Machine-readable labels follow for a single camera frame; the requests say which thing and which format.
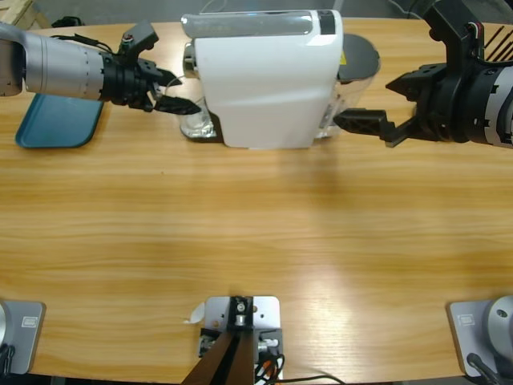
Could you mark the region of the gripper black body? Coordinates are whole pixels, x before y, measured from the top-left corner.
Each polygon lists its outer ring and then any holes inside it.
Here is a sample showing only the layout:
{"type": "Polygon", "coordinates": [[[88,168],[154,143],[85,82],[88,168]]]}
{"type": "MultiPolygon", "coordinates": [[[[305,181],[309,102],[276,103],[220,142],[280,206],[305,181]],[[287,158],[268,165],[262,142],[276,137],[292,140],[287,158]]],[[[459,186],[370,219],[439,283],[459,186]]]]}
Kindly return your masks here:
{"type": "Polygon", "coordinates": [[[440,79],[418,102],[409,129],[411,139],[494,143],[495,68],[478,64],[461,79],[440,79]]]}
{"type": "Polygon", "coordinates": [[[135,63],[126,65],[114,55],[100,55],[103,60],[103,85],[99,91],[99,99],[151,112],[153,103],[148,93],[155,92],[155,84],[159,79],[156,64],[146,59],[137,59],[135,63]]]}

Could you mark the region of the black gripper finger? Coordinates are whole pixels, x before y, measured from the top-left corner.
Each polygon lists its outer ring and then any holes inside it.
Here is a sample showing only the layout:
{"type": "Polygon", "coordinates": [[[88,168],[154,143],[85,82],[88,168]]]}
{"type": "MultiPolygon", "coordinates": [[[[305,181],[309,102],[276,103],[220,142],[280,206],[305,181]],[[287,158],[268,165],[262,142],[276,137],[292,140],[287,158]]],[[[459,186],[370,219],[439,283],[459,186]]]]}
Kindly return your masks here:
{"type": "Polygon", "coordinates": [[[418,139],[419,131],[413,120],[400,126],[389,121],[384,110],[346,109],[333,118],[333,122],[349,133],[377,136],[387,147],[393,148],[406,139],[418,139]]]}
{"type": "Polygon", "coordinates": [[[156,101],[153,110],[177,116],[189,116],[201,112],[201,108],[191,100],[167,95],[161,96],[156,101]]]}
{"type": "Polygon", "coordinates": [[[440,66],[421,66],[407,72],[386,84],[386,88],[405,96],[407,99],[418,99],[422,89],[431,83],[432,78],[441,70],[440,66]]]}
{"type": "Polygon", "coordinates": [[[156,68],[156,79],[154,84],[160,87],[174,87],[181,85],[180,77],[173,74],[171,71],[162,68],[156,68]]]}

